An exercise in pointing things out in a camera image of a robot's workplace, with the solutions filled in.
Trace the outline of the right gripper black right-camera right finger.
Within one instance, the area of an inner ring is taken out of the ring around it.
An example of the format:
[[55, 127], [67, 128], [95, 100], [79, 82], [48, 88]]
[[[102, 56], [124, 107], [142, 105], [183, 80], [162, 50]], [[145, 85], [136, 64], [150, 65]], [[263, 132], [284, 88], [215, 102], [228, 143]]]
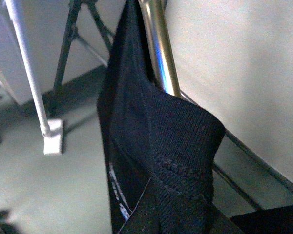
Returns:
[[293, 205], [230, 218], [246, 234], [293, 234]]

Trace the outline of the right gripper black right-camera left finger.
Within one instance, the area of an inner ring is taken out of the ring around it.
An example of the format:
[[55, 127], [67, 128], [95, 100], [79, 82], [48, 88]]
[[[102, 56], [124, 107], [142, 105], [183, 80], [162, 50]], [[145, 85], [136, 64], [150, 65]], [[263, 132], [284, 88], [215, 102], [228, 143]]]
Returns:
[[[143, 195], [130, 218], [117, 231], [118, 234], [159, 234], [161, 225], [153, 195]], [[192, 209], [183, 204], [177, 206], [178, 222], [170, 224], [178, 234], [241, 234], [235, 226], [214, 206], [198, 215], [198, 207]]]

